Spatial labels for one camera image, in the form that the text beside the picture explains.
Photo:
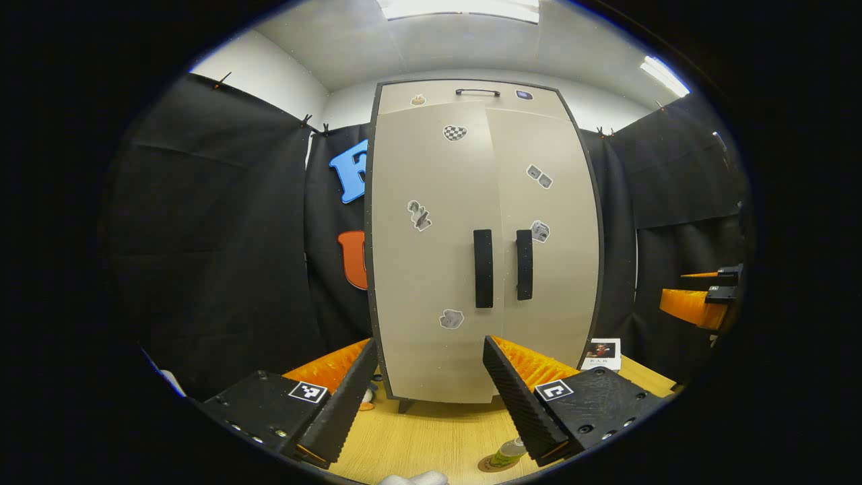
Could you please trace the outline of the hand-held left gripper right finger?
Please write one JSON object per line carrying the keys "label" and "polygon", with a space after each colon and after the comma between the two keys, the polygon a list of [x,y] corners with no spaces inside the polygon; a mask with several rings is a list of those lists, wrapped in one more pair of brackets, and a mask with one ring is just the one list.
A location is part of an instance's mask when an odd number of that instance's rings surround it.
{"label": "hand-held left gripper right finger", "polygon": [[482,362],[538,466],[603,444],[666,403],[606,366],[576,370],[495,335]]}

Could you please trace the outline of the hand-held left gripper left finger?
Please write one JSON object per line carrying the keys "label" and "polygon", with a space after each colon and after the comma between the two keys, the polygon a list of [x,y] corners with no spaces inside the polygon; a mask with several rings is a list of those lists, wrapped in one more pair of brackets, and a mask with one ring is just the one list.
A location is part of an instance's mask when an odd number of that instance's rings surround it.
{"label": "hand-held left gripper left finger", "polygon": [[341,457],[376,368],[376,341],[364,339],[283,375],[252,372],[202,410],[262,448],[327,469]]}

